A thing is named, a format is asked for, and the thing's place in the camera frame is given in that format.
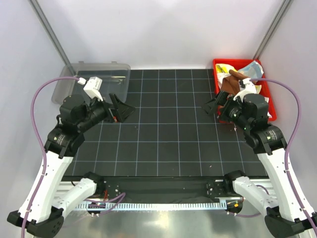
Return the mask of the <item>brown towel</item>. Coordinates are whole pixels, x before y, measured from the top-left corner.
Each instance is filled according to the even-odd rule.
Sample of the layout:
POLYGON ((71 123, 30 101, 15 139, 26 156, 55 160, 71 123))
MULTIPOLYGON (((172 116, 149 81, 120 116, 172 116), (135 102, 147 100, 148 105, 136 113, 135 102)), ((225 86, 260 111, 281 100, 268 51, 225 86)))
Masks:
POLYGON ((229 75, 224 77, 220 90, 232 95, 236 95, 240 92, 239 81, 248 78, 247 76, 236 72, 232 69, 229 70, 229 75))

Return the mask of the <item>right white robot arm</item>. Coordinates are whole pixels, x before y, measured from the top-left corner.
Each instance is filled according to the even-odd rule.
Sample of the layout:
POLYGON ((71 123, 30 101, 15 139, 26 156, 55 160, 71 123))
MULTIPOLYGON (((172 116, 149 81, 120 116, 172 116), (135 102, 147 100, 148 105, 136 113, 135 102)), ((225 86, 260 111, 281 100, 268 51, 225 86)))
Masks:
POLYGON ((317 229, 317 213, 307 202, 296 180, 287 155, 288 143, 282 131, 268 122, 268 103, 259 94, 234 97, 220 91, 203 104, 208 115, 220 111, 221 121, 232 122, 243 130, 246 143, 264 166, 274 196, 256 186, 244 173, 227 173, 223 191, 228 196, 246 198, 264 217, 267 229, 275 238, 303 237, 307 230, 317 229))

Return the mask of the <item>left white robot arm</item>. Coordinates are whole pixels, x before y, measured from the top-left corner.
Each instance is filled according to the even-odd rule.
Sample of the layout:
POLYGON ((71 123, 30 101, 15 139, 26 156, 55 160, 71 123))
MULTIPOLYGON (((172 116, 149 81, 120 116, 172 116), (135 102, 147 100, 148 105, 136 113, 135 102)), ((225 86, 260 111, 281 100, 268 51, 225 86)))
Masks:
POLYGON ((86 131, 105 120, 124 122, 135 107, 110 94, 111 103, 93 98, 86 104, 83 96, 71 95, 63 100, 56 117, 57 125, 48 134, 44 156, 31 191, 19 208, 10 212, 7 221, 39 238, 53 238, 68 214, 86 198, 101 198, 106 190, 104 178, 87 172, 68 192, 55 198, 55 193, 86 131))

